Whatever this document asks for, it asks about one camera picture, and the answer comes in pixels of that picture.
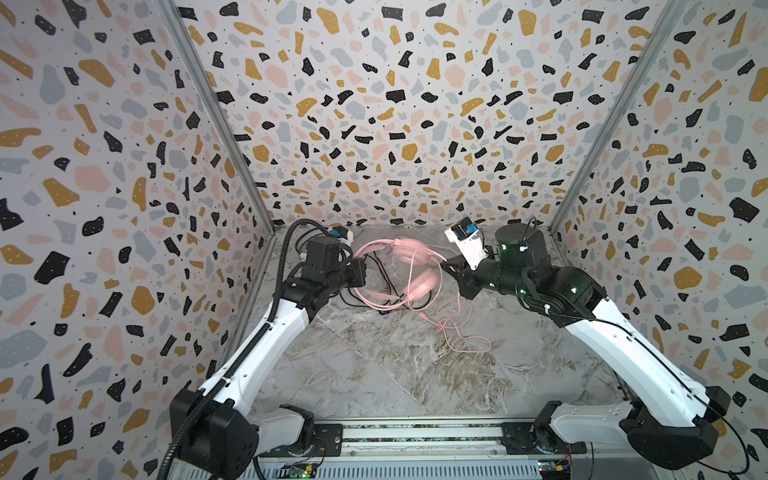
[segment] terrazzo wallpaper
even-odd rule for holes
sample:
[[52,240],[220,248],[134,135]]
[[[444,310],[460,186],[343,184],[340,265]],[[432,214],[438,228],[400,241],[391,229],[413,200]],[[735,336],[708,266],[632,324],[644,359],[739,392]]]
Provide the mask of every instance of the terrazzo wallpaper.
[[663,0],[178,0],[276,223],[546,221]]
[[261,226],[154,4],[0,15],[0,477],[153,478]]
[[[767,8],[690,2],[557,234],[664,355],[733,396],[740,478],[768,473]],[[719,430],[707,461],[741,469]]]

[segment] pink headphones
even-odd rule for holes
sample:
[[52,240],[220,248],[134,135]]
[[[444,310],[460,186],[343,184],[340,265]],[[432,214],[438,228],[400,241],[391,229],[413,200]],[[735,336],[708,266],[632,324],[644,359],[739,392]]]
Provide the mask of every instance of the pink headphones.
[[[440,261],[445,260],[445,257],[443,255],[435,252],[434,250],[427,247],[426,244],[418,240],[414,240],[412,238],[398,238],[395,240],[387,240],[387,239],[374,240],[373,242],[366,243],[359,250],[357,250],[357,253],[355,253],[355,258],[360,258],[366,253],[373,252],[374,250],[382,250],[387,247],[392,247],[392,255],[396,259],[401,260],[402,262],[409,263],[411,266],[411,269],[408,275],[408,285],[405,289],[404,297],[401,298],[394,295],[388,295],[386,293],[373,292],[371,290],[362,289],[366,293],[368,293],[370,296],[375,297],[377,299],[398,300],[396,303],[392,305],[379,305],[365,298],[360,293],[359,289],[355,288],[355,292],[366,305],[377,310],[394,310],[403,305],[407,305],[407,307],[410,308],[411,307],[410,304],[412,301],[416,301],[422,298],[424,295],[429,293],[430,290],[432,290],[438,285],[440,285],[440,288],[442,288],[442,270],[440,270],[439,268],[437,269],[437,271],[435,271],[434,268],[428,268],[423,272],[421,272],[419,275],[417,275],[416,278],[413,278],[414,266],[424,266],[429,262],[435,262],[439,266]],[[437,299],[438,295],[440,295],[439,288],[438,288],[437,295],[435,295],[434,298],[429,303],[427,303],[420,309],[412,309],[412,310],[423,310],[427,308],[428,306],[432,305],[432,302],[434,302]]]

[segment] robotic arm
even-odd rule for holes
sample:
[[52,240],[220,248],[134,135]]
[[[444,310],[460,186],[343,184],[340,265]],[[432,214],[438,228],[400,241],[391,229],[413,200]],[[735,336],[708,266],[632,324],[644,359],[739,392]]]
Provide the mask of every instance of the robotic arm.
[[499,228],[498,258],[468,218],[445,235],[462,255],[442,268],[463,297],[473,299],[482,289],[515,295],[524,308],[589,345],[637,395],[611,406],[548,402],[531,433],[540,448],[551,449],[557,438],[626,445],[670,470],[713,452],[718,435],[712,422],[726,414],[730,397],[720,387],[705,388],[664,357],[586,272],[552,266],[540,230],[522,223]]

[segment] pink spot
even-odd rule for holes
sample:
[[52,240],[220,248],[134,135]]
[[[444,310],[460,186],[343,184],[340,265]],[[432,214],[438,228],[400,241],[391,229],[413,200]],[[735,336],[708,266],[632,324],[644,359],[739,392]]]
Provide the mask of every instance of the pink spot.
[[106,338],[104,338],[104,353],[114,359],[115,362],[122,362],[125,352],[123,351],[123,334],[118,325],[109,328]]
[[710,291],[714,291],[718,285],[720,285],[720,282],[723,281],[723,277],[718,275],[717,273],[710,271],[707,274],[707,288]]
[[349,12],[342,16],[341,22],[346,26],[346,29],[349,31],[349,33],[355,31],[355,25],[352,23],[352,16],[349,14]]
[[99,193],[107,191],[111,186],[101,168],[94,165],[77,167],[74,170],[74,182],[82,190]]
[[660,238],[650,245],[650,251],[674,253],[677,252],[677,245],[668,238]]
[[654,121],[661,125],[672,113],[672,101],[669,98],[662,98],[654,105]]
[[61,121],[70,121],[72,119],[72,114],[69,113],[69,108],[67,108],[67,105],[62,105],[57,108],[56,116]]
[[85,302],[85,318],[93,319],[93,317],[96,316],[97,311],[98,311],[98,300],[96,300],[92,296],[89,296],[88,300],[86,300]]
[[723,260],[752,260],[754,251],[745,247],[741,243],[736,243],[731,248],[723,252]]
[[36,110],[18,103],[16,100],[10,97],[6,97],[5,95],[0,94],[0,101],[2,101],[5,106],[8,107],[8,109],[15,113],[18,117],[30,118],[34,120],[38,119],[38,112]]
[[267,67],[264,74],[276,87],[288,88],[288,75],[275,65]]
[[37,295],[30,296],[24,303],[22,303],[19,308],[14,310],[14,312],[10,315],[10,317],[7,318],[6,322],[11,323],[13,325],[21,325],[29,316],[30,313],[32,313],[32,310],[35,309],[35,307],[40,303],[40,300],[43,298],[43,293],[38,293]]
[[253,13],[253,17],[256,19],[257,22],[259,22],[260,25],[268,26],[270,23],[264,18],[264,15],[261,15],[261,10],[256,8],[256,6],[251,3],[250,4],[250,10]]
[[100,326],[84,326],[83,327],[83,333],[86,337],[89,339],[97,339],[101,336],[101,334],[104,332],[104,329],[102,329]]
[[114,255],[112,255],[111,248],[102,247],[101,250],[99,250],[98,257],[96,257],[96,266],[104,273],[109,275],[115,274]]
[[456,64],[451,65],[445,70],[445,79],[453,88],[460,88],[464,84],[466,72]]

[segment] metal frame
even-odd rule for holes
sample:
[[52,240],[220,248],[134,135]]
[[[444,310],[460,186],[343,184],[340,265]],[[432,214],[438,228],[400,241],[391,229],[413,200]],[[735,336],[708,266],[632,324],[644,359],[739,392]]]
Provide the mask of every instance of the metal frame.
[[558,244],[558,241],[554,237],[554,232],[560,228],[565,216],[568,215],[568,210],[578,198],[579,191],[581,191],[584,183],[589,178],[589,174],[592,173],[598,164],[600,156],[603,154],[608,142],[611,141],[611,137],[613,137],[616,128],[624,118],[624,114],[629,109],[635,95],[640,90],[648,71],[656,62],[656,58],[662,48],[666,45],[674,26],[677,24],[677,20],[683,15],[687,3],[688,0],[669,0],[664,9],[662,9],[658,20],[656,20],[650,40],[645,44],[643,52],[637,61],[637,66],[630,73],[627,84],[621,89],[616,103],[611,111],[608,112],[602,129],[600,129],[600,132],[594,139],[592,146],[587,152],[587,156],[584,158],[584,163],[581,164],[578,172],[576,172],[571,186],[565,193],[565,198],[560,203],[558,211],[555,212],[552,222],[548,226],[550,233],[553,234],[555,244]]
[[266,231],[269,237],[272,237],[275,234],[272,219],[270,219],[269,212],[261,199],[259,189],[253,182],[253,177],[250,175],[248,166],[245,165],[243,153],[237,146],[230,125],[227,122],[227,119],[224,118],[221,108],[219,108],[219,101],[216,99],[213,88],[208,83],[208,79],[205,76],[205,69],[200,63],[200,58],[197,56],[195,48],[192,45],[192,40],[189,35],[187,35],[187,29],[184,27],[184,23],[181,20],[176,2],[174,2],[174,0],[155,0],[155,3],[160,9],[163,23],[168,28],[170,36],[178,48],[179,57],[187,66],[187,71],[192,77],[192,83],[197,89],[197,93],[200,95],[200,100],[208,111],[214,127],[219,131],[221,140],[224,144],[224,150],[232,160],[232,164],[235,166],[235,171],[243,182],[243,188],[250,198],[251,203],[253,203],[253,207],[256,209],[257,217],[261,220],[261,227]]

